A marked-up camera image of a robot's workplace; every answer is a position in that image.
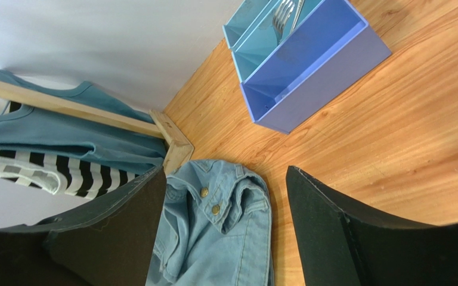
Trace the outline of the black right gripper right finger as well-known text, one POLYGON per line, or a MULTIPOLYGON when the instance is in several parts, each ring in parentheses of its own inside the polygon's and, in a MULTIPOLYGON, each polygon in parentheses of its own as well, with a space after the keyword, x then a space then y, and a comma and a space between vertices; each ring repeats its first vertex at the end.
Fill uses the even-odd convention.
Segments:
POLYGON ((286 185, 307 285, 458 285, 458 223, 383 212, 295 166, 286 185))

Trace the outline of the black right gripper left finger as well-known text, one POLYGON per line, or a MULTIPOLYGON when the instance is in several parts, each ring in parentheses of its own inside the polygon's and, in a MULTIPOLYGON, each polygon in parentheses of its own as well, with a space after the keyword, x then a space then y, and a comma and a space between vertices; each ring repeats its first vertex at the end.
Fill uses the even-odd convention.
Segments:
POLYGON ((31 226, 0 229, 0 285, 144 285, 166 176, 124 186, 31 226))

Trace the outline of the silver metal fork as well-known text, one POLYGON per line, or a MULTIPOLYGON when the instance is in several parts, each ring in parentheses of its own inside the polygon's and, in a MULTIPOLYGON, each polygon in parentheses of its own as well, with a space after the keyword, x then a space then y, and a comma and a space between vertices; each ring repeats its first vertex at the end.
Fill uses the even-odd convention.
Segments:
POLYGON ((285 25, 290 18, 295 7, 293 0, 283 0, 274 12, 272 25, 277 35, 283 34, 285 25))

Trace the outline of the silver metal knife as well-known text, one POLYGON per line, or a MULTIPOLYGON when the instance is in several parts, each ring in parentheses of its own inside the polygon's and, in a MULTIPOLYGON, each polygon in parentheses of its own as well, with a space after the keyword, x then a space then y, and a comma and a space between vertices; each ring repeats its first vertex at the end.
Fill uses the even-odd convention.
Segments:
POLYGON ((296 28, 296 25, 297 25, 298 20, 299 20, 299 16, 301 15, 301 11, 302 11, 303 6, 304 6, 304 2, 305 2, 304 0, 298 0, 297 1, 295 16, 293 18, 293 22, 292 22, 292 26, 291 26, 291 29, 290 29, 290 33, 293 33, 293 31, 296 28))

